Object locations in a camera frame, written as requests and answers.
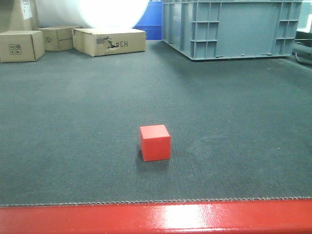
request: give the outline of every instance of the gray carpet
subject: gray carpet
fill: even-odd
[[[0,206],[312,196],[311,68],[147,45],[0,64]],[[170,160],[141,158],[153,124]]]

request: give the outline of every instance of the wooden block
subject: wooden block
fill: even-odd
[[[171,137],[165,125],[141,126],[140,132],[140,145],[145,162],[170,158]]]

